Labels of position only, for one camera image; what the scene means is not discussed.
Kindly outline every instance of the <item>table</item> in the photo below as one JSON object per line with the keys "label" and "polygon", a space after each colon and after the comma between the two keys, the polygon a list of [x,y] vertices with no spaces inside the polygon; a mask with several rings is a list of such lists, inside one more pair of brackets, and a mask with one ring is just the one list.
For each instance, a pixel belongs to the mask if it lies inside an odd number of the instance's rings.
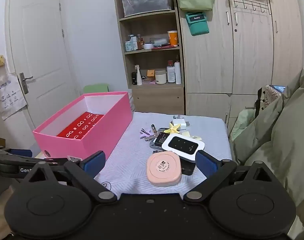
{"label": "table", "polygon": [[[204,151],[217,158],[232,159],[226,126],[222,119],[181,115],[190,122],[187,131],[191,136],[199,136],[205,143]],[[170,187],[155,187],[146,177],[146,163],[153,149],[149,142],[140,139],[140,130],[150,127],[156,129],[169,127],[173,116],[156,113],[133,113],[133,120],[124,132],[120,141],[108,158],[103,170],[95,180],[115,193],[118,198],[121,193],[129,194],[166,194],[179,193],[183,196],[206,177],[195,167],[191,176],[182,175],[179,184]]]}

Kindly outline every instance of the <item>yellow starfish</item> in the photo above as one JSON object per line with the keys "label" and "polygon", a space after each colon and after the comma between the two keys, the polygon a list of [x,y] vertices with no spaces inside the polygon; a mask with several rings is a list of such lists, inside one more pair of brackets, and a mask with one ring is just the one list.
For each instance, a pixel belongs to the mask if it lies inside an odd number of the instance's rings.
{"label": "yellow starfish", "polygon": [[179,133],[178,132],[178,128],[180,127],[181,125],[180,124],[177,124],[177,125],[172,125],[172,123],[170,123],[170,129],[167,129],[164,131],[164,133]]}

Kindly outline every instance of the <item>orange cup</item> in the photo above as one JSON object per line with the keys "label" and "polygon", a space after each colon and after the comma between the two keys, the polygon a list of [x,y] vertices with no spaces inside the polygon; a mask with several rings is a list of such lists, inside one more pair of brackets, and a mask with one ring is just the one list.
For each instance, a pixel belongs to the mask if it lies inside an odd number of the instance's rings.
{"label": "orange cup", "polygon": [[170,45],[177,47],[178,46],[178,35],[177,31],[168,31],[168,38],[170,41]]}

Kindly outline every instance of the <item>shopping bag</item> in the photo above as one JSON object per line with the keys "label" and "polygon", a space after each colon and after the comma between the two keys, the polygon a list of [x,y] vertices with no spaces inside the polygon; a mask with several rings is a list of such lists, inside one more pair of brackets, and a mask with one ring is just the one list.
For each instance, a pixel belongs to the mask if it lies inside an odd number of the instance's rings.
{"label": "shopping bag", "polygon": [[0,114],[3,120],[26,106],[18,77],[8,74],[0,77]]}

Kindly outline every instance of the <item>teal pouch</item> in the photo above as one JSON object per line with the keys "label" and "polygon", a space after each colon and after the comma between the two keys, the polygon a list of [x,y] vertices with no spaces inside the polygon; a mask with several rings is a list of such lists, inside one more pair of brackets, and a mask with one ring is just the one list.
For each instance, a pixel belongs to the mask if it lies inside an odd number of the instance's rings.
{"label": "teal pouch", "polygon": [[207,18],[204,12],[187,12],[185,13],[187,24],[192,36],[209,33]]}

